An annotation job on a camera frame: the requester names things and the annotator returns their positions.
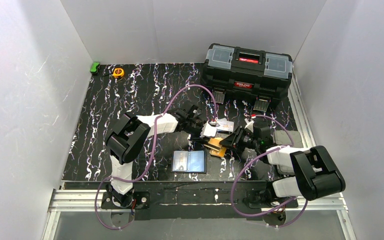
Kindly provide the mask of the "orange object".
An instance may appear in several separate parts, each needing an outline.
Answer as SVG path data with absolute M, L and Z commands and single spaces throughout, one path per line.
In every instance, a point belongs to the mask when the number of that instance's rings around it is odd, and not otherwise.
M 209 154 L 213 157 L 223 158 L 227 148 L 221 145 L 221 137 L 210 138 L 203 146 L 209 149 Z

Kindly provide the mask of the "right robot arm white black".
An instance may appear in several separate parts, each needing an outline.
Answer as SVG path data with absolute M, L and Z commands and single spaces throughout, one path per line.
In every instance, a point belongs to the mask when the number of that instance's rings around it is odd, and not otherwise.
M 266 122 L 251 121 L 237 127 L 220 141 L 231 150 L 252 149 L 261 160 L 283 168 L 287 177 L 268 182 L 266 189 L 251 196 L 250 203 L 272 202 L 286 197 L 304 197 L 308 201 L 343 192 L 346 182 L 328 150 L 317 145 L 310 148 L 280 146 L 271 135 Z

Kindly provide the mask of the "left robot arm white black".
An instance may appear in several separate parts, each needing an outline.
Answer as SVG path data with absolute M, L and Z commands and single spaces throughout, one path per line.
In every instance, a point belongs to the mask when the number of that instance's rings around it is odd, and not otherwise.
M 201 118 L 197 111 L 196 105 L 185 104 L 156 115 L 124 113 L 105 138 L 113 178 L 107 191 L 120 202 L 132 196 L 133 161 L 141 153 L 147 138 L 175 132 L 186 132 L 193 140 L 214 137 L 217 129 Z

